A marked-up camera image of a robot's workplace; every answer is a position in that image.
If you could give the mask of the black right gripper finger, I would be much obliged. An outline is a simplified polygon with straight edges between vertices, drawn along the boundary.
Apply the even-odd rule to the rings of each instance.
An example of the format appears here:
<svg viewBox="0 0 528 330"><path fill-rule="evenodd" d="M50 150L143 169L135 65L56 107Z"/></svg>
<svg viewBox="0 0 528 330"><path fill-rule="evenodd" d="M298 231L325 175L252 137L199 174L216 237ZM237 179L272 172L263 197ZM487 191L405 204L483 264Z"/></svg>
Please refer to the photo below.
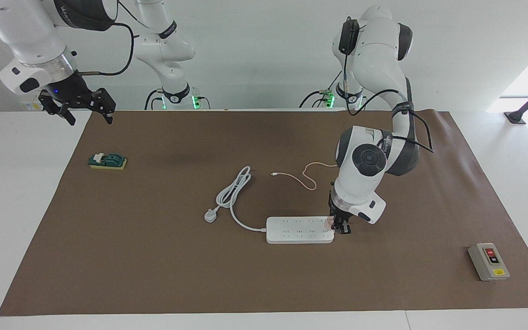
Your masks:
<svg viewBox="0 0 528 330"><path fill-rule="evenodd" d="M116 103L105 88L91 92L91 111L101 114L108 125L113 123L112 115L115 109Z"/></svg>
<svg viewBox="0 0 528 330"><path fill-rule="evenodd" d="M69 123L71 126L75 125L76 119L71 114L71 111L69 111L69 107L66 104L59 106L56 104L52 96L39 96L38 100L40 101L43 110L46 111L46 113L49 115L57 115L65 119L65 121L67 121L67 123Z"/></svg>

